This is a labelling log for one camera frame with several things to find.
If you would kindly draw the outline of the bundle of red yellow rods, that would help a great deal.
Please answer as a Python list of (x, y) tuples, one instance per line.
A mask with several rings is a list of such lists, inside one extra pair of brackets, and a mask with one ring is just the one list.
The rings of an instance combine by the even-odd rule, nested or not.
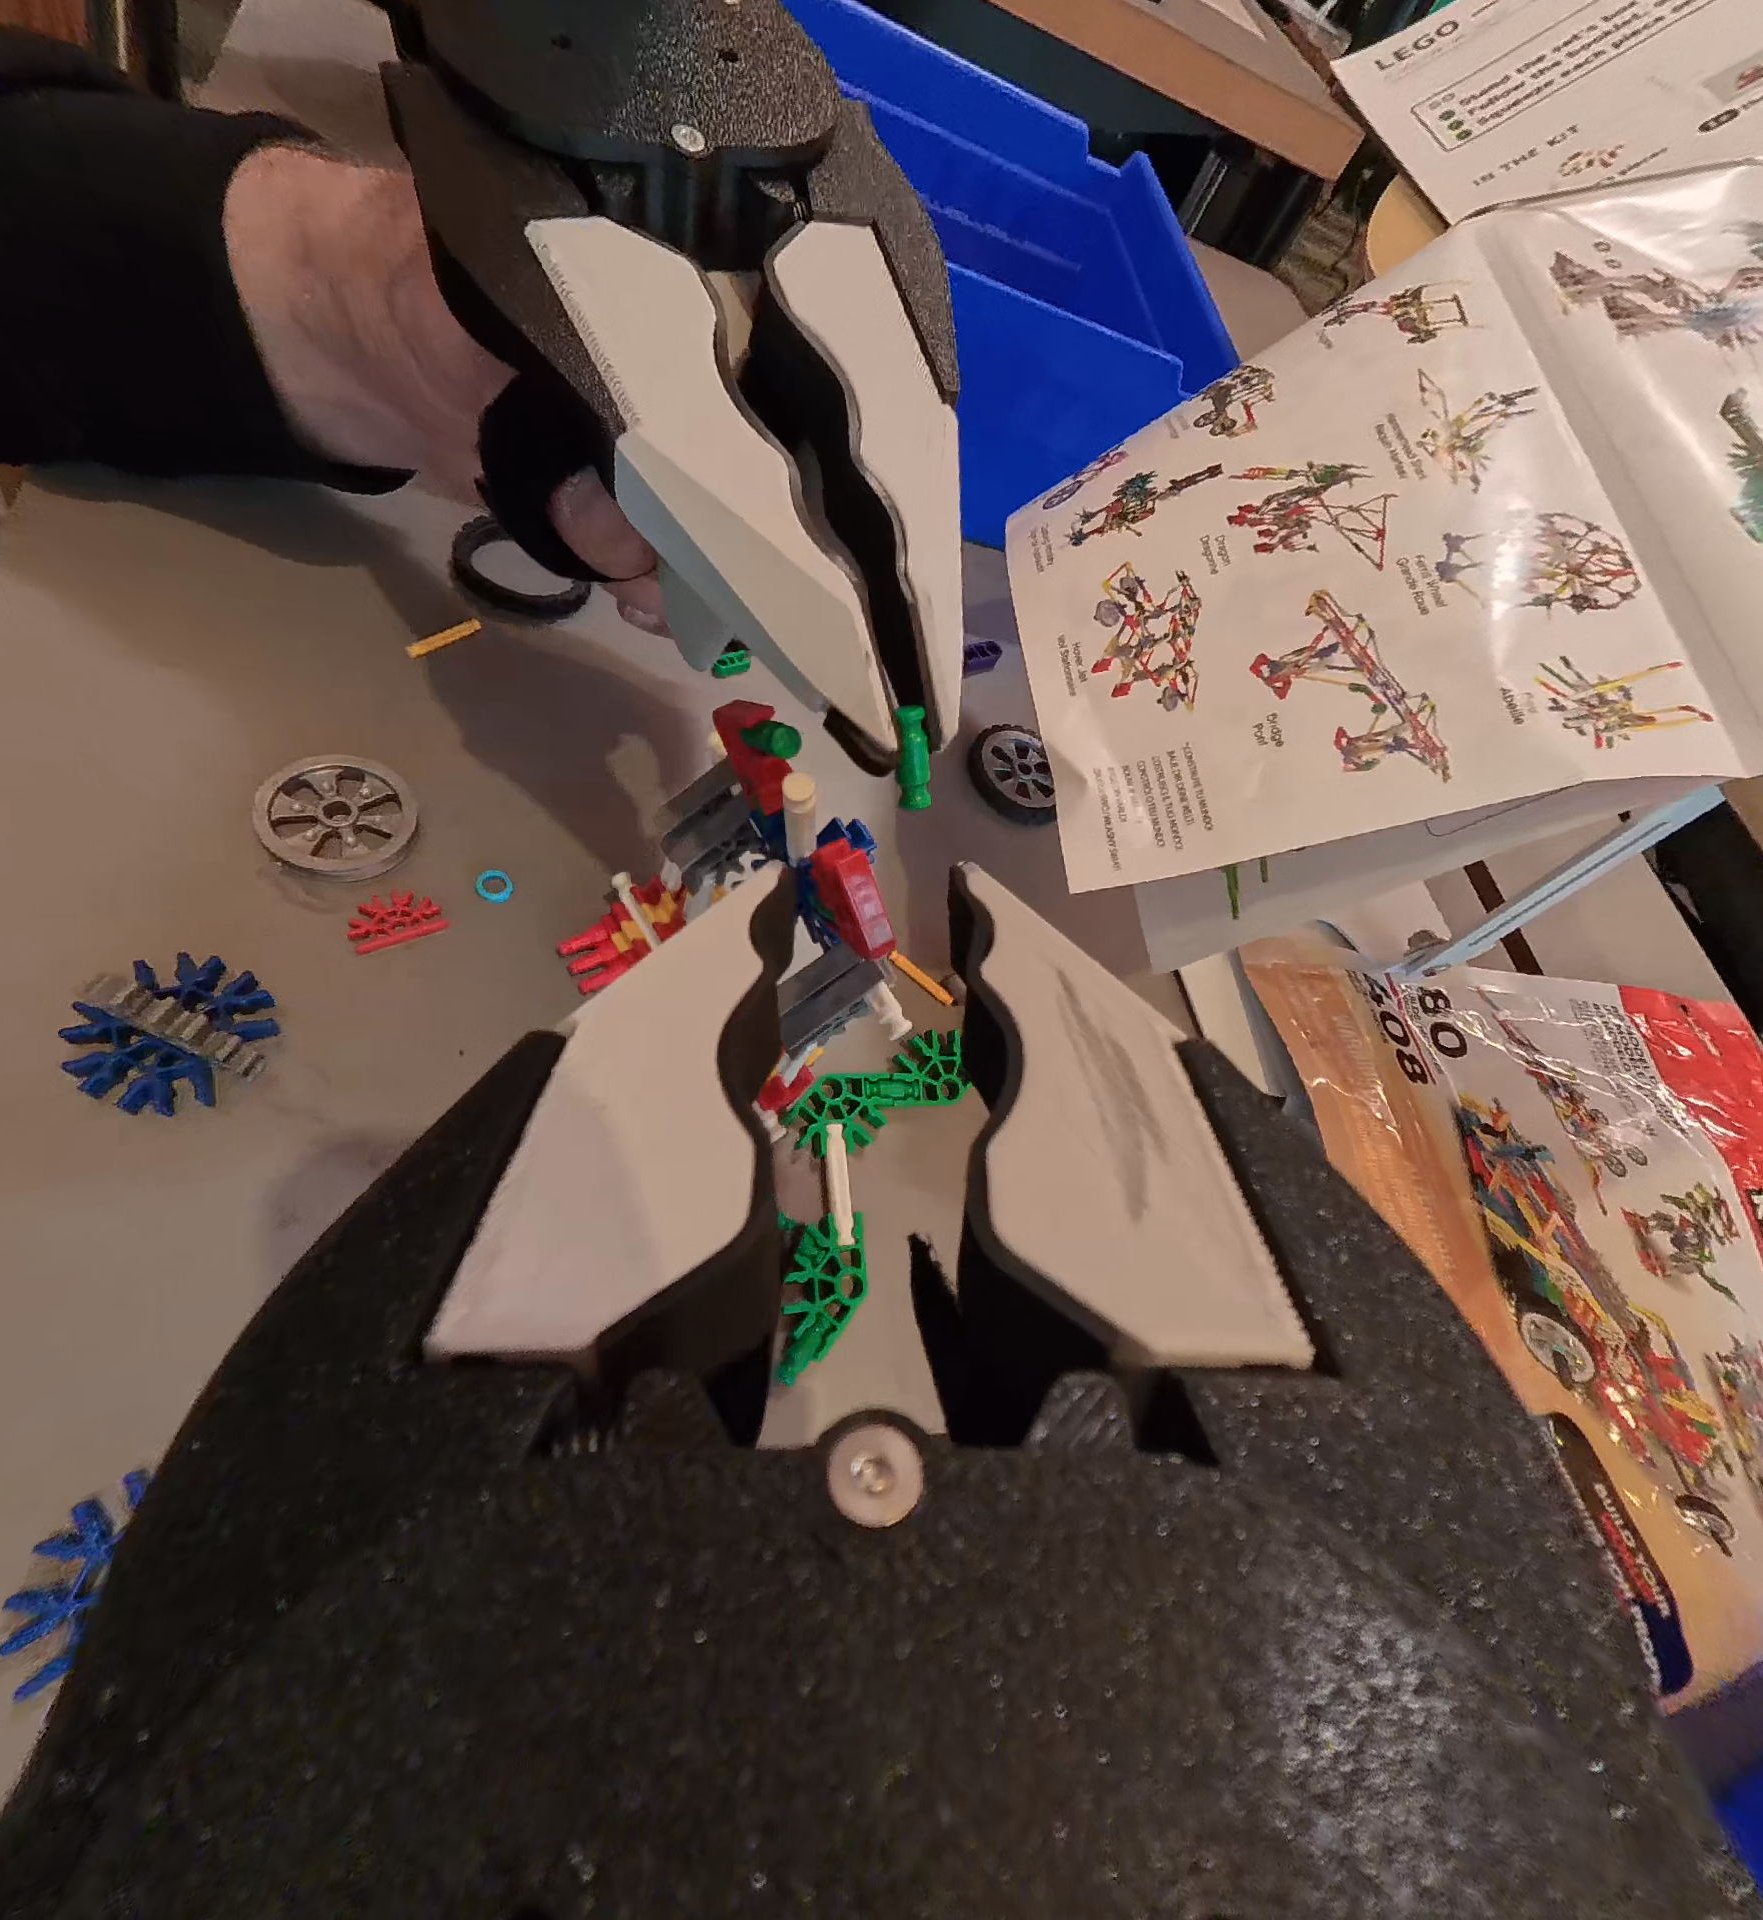
[(610, 880), (606, 911), (580, 936), (558, 944), (581, 996), (591, 996), (632, 972), (686, 927), (688, 890), (660, 874)]

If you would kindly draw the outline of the long wooden desk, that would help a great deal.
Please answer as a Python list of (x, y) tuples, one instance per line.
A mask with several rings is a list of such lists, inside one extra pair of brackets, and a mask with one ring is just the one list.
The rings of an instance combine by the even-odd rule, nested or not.
[(1319, 180), (1365, 140), (1261, 5), (1002, 3), (1002, 13)]

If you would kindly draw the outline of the person's left hand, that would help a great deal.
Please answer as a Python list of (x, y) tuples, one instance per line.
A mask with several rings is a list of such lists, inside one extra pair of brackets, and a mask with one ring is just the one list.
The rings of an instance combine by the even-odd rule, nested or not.
[(297, 442), (480, 502), (480, 420), (510, 370), (450, 312), (414, 180), (314, 147), (252, 151), (222, 208), (230, 274)]

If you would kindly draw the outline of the person's left forearm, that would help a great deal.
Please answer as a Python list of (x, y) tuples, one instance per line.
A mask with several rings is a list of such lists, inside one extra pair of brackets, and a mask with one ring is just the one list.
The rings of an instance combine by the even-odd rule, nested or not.
[(0, 26), (0, 467), (95, 465), (392, 492), (333, 462), (262, 368), (222, 230), (245, 160), (314, 151), (271, 113), (150, 97), (82, 49)]

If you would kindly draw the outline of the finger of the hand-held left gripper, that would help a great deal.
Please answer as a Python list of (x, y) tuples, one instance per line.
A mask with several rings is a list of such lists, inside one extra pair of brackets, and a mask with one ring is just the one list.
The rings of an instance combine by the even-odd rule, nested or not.
[(752, 411), (798, 465), (802, 513), (854, 590), (859, 637), (829, 657), (849, 751), (898, 751), (898, 708), (930, 749), (961, 722), (964, 596), (957, 406), (875, 228), (802, 225), (769, 254), (752, 324)]
[(745, 643), (818, 713), (845, 693), (833, 641), (859, 637), (854, 590), (802, 513), (798, 465), (728, 380), (708, 276), (610, 221), (544, 221), (529, 244), (610, 388), (612, 488), (653, 544), (663, 611), (699, 671)]

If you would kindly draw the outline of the red half snowflake connector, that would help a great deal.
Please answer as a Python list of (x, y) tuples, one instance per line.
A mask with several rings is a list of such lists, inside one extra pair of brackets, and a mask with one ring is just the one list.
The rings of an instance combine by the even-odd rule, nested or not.
[(436, 900), (410, 890), (375, 894), (347, 921), (346, 938), (357, 957), (405, 948), (449, 931)]

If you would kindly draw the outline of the grey spoked wheel hub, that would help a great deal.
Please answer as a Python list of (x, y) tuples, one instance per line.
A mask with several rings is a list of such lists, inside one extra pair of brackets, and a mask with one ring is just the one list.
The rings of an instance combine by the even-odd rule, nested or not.
[(261, 785), (251, 823), (262, 849), (284, 868), (366, 884), (411, 851), (418, 805), (407, 780), (377, 761), (308, 757)]

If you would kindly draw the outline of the white instruction sheet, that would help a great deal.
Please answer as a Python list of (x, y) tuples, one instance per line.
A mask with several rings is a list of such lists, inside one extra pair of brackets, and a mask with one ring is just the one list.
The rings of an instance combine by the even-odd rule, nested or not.
[(1763, 3), (1465, 3), (1331, 72), (1448, 227), (1763, 164)]

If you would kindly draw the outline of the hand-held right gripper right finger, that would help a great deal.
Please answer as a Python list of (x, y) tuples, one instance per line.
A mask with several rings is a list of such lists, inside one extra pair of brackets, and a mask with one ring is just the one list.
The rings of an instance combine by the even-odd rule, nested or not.
[(948, 938), (984, 1121), (950, 1278), (915, 1279), (946, 1436), (1020, 1448), (1061, 1379), (1093, 1376), (1134, 1435), (1186, 1451), (1175, 1378), (1318, 1360), (1199, 1058), (981, 863), (950, 869)]

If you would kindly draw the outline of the multicolour construction toy model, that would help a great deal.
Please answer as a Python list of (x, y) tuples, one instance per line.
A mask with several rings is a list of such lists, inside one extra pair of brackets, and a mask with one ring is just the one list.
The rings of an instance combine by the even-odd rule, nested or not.
[(891, 1042), (915, 1025), (885, 983), (893, 922), (873, 871), (873, 838), (862, 823), (822, 822), (820, 789), (794, 763), (758, 754), (743, 729), (775, 716), (748, 700), (715, 710), (712, 765), (666, 809), (660, 835), (668, 884), (702, 911), (765, 868), (785, 869), (802, 933), (816, 948), (777, 992), (780, 1051), (757, 1104), (777, 1130), (816, 1086), (828, 1044), (869, 1019)]

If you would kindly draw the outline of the round wooden stool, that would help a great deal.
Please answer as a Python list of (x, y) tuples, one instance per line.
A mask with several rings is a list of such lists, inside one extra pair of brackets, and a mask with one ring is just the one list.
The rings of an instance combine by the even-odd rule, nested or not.
[(1373, 278), (1396, 272), (1438, 240), (1446, 221), (1418, 186), (1403, 175), (1390, 180), (1375, 205), (1365, 232), (1365, 257)]

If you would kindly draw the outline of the blue plastic bin with tag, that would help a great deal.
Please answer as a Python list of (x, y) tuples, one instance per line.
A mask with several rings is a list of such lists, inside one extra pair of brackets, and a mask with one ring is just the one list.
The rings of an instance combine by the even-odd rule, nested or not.
[(1150, 161), (864, 5), (792, 3), (930, 213), (961, 362), (963, 531), (1010, 514), (1237, 364)]

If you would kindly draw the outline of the open toy instruction booklet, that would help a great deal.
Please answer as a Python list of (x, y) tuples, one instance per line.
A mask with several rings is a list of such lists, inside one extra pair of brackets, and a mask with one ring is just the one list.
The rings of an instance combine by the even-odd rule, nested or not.
[(1162, 966), (1763, 776), (1763, 164), (1448, 228), (1006, 552), (1066, 885)]

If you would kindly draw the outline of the orange toy packaging bag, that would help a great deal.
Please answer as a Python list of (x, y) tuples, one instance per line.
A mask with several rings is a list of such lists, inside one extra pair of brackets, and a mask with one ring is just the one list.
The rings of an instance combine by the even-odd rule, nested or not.
[(1324, 933), (1238, 955), (1325, 1151), (1540, 1418), (1654, 1684), (1763, 1665), (1763, 1044), (1727, 1002)]

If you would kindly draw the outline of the blue snowflake connector with grey piece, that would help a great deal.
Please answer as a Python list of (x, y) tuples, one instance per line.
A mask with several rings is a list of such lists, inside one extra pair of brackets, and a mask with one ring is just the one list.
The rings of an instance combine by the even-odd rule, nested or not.
[(228, 969), (218, 955), (182, 951), (170, 977), (136, 961), (73, 1000), (73, 1020), (56, 1032), (69, 1047), (60, 1069), (82, 1093), (129, 1115), (174, 1117), (184, 1096), (215, 1107), (227, 1084), (265, 1074), (283, 1032), (276, 1015), (257, 974)]

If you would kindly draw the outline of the black toy wheel grey hub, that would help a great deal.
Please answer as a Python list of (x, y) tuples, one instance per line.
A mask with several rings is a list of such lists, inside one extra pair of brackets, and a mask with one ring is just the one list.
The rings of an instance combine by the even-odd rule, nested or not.
[(1033, 727), (1001, 722), (981, 730), (969, 744), (964, 770), (997, 818), (1029, 830), (1058, 823), (1055, 769)]

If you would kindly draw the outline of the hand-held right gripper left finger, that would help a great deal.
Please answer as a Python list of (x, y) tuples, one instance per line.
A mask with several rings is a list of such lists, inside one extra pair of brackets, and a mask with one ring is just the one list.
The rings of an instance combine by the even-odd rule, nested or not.
[(758, 1443), (784, 1235), (752, 1106), (778, 1051), (794, 906), (787, 868), (757, 869), (566, 1023), (427, 1360), (559, 1362), (608, 1409), (676, 1372), (735, 1443)]

